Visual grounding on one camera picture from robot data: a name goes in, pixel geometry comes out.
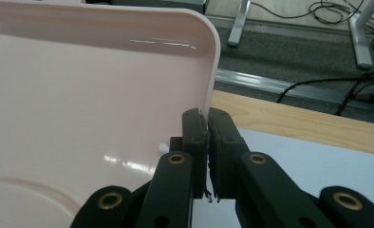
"wooden strip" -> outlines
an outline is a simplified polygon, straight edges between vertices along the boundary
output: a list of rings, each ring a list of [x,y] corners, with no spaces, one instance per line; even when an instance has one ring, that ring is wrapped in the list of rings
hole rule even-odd
[[[212,107],[238,127],[374,154],[374,123],[214,91]]]

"metal table leg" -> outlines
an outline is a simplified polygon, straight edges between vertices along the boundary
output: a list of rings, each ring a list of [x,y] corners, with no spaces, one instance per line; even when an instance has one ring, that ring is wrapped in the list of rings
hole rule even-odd
[[[365,23],[374,13],[374,0],[366,6],[362,13],[355,13],[350,20],[353,47],[355,48],[356,60],[359,68],[371,68],[373,66],[365,38]]]
[[[250,0],[241,1],[240,9],[238,10],[236,19],[234,20],[234,27],[232,28],[231,35],[229,36],[228,46],[231,48],[236,48],[238,46],[250,5]]]

